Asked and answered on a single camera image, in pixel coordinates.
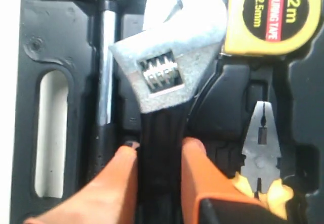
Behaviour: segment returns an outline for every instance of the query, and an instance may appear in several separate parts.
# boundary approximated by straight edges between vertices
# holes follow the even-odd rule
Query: measuring tape
[[[321,0],[228,0],[223,52],[282,55],[305,44],[320,18]]]

